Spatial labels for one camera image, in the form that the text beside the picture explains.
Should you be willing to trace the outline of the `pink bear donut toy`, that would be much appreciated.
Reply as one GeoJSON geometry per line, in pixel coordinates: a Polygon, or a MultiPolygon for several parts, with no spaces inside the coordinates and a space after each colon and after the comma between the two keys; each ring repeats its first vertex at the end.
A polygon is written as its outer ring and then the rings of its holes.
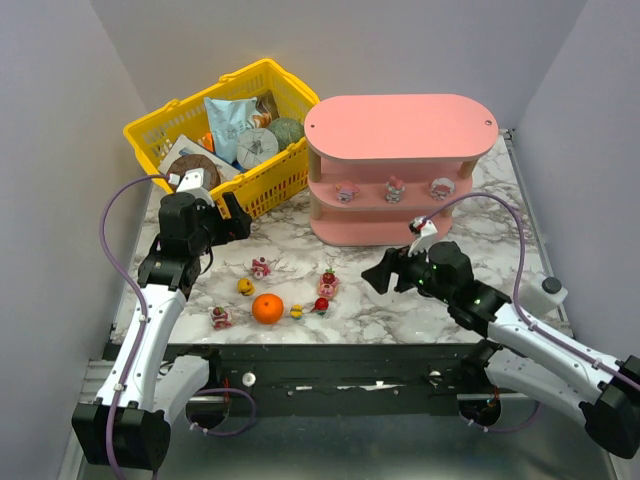
{"type": "Polygon", "coordinates": [[[340,280],[336,276],[335,271],[332,268],[328,268],[319,279],[317,293],[321,298],[331,300],[335,297],[339,284],[340,280]]]}

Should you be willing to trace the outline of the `pink bear strawberry toy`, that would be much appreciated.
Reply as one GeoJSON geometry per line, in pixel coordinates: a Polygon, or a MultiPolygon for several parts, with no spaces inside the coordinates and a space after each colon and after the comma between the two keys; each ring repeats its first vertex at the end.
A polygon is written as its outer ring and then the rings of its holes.
{"type": "Polygon", "coordinates": [[[265,257],[254,258],[251,262],[251,271],[255,279],[260,280],[271,273],[268,261],[265,257]]]}

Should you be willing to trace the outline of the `red strawberry figure toy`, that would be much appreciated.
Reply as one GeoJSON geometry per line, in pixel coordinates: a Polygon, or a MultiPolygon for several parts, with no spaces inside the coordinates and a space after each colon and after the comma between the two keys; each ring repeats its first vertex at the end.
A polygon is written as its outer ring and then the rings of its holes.
{"type": "Polygon", "coordinates": [[[317,315],[324,316],[329,309],[329,300],[324,297],[319,297],[315,300],[311,311],[317,315]]]}

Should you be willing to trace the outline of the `white ring pink figure toy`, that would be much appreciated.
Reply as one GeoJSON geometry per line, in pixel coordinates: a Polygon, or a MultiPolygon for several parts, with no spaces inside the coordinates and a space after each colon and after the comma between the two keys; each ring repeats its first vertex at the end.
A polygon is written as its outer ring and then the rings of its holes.
{"type": "Polygon", "coordinates": [[[429,193],[432,199],[436,201],[444,201],[456,190],[455,182],[449,178],[441,177],[431,182],[429,193]]]}

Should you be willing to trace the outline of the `pink round planet toy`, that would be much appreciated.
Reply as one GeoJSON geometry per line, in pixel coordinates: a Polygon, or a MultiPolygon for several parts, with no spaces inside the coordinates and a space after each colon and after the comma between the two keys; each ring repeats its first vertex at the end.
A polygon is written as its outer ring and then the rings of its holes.
{"type": "Polygon", "coordinates": [[[334,185],[336,199],[340,203],[349,203],[360,193],[360,188],[352,181],[344,180],[334,185]]]}

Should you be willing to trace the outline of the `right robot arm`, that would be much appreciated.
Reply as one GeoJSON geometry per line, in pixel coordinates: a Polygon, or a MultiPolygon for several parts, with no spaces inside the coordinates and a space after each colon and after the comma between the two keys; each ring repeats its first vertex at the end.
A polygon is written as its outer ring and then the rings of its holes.
{"type": "Polygon", "coordinates": [[[588,436],[623,459],[639,451],[639,359],[604,354],[566,336],[475,279],[471,261],[454,242],[428,251],[389,248],[361,277],[380,294],[393,275],[395,291],[437,299],[461,327],[489,344],[482,360],[488,381],[550,406],[584,427],[588,436]]]}

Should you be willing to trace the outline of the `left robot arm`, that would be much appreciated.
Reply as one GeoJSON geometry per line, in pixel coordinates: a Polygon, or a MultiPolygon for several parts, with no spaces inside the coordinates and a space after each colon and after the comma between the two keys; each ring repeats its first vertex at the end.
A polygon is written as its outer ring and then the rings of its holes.
{"type": "Polygon", "coordinates": [[[210,380],[209,356],[181,355],[159,374],[169,337],[201,274],[203,255],[244,240],[251,216],[226,193],[220,212],[207,192],[166,195],[159,232],[131,285],[137,296],[125,340],[107,378],[90,403],[80,403],[72,427],[86,460],[111,468],[157,473],[166,458],[171,427],[191,397],[210,380]]]}

